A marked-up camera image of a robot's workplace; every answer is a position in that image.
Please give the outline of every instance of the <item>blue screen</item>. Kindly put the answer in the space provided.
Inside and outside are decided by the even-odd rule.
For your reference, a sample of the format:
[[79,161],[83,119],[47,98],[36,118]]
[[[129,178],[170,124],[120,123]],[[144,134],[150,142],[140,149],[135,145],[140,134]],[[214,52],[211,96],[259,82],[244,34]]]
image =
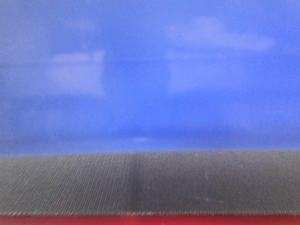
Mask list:
[[300,147],[300,1],[0,0],[0,155]]

